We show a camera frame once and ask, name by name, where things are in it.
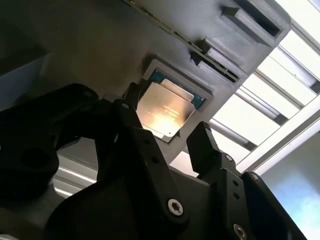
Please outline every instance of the black joint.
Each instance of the black joint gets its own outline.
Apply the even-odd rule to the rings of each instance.
[[[199,179],[211,179],[220,169],[236,173],[236,163],[221,152],[206,122],[200,122],[186,140],[192,169]]]

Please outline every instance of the black mechanical linkage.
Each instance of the black mechanical linkage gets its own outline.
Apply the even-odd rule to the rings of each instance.
[[[44,239],[303,240],[255,173],[240,174],[200,122],[187,139],[198,178],[167,165],[136,109],[140,87],[99,100],[73,84],[0,112],[0,197],[34,201],[56,173],[57,150],[95,140],[97,182],[65,199]]]

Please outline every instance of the gray wall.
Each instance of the gray wall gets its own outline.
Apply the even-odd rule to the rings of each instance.
[[[308,240],[320,239],[320,134],[263,174],[262,179]]]

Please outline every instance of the bolt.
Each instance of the bolt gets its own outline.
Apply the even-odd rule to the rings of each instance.
[[[126,104],[125,102],[121,103],[122,107],[126,108],[126,109],[129,109],[130,106],[128,104]]]
[[[228,154],[226,154],[225,157],[226,157],[226,159],[228,159],[229,162],[233,161],[232,157],[230,157]]]
[[[258,181],[259,177],[255,173],[251,173],[251,176],[254,178],[254,180]]]
[[[170,213],[179,217],[184,213],[184,208],[182,207],[181,203],[176,199],[170,199],[168,201],[168,209]]]
[[[247,240],[247,234],[246,234],[245,230],[241,226],[239,226],[238,224],[233,225],[233,231],[234,231],[235,235],[237,235],[240,240]]]

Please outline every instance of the circular hole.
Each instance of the circular hole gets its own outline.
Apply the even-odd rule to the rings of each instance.
[[[83,94],[86,95],[86,96],[89,97],[89,98],[92,98],[92,97],[93,97],[92,93],[89,92],[89,91],[84,91]]]
[[[50,157],[39,148],[27,149],[21,155],[21,162],[33,169],[46,166],[50,161]]]
[[[245,236],[245,233],[242,231],[241,228],[237,227],[236,231],[238,232],[238,234],[243,238]]]
[[[237,200],[240,200],[240,196],[239,196],[236,192],[233,193],[233,196],[234,196]]]
[[[159,163],[159,159],[155,156],[151,157],[151,161],[154,162],[155,164]]]
[[[126,104],[125,102],[121,103],[121,106],[124,107],[124,108],[126,108],[126,109],[129,109],[129,108],[130,108],[130,106],[129,106],[128,104]]]

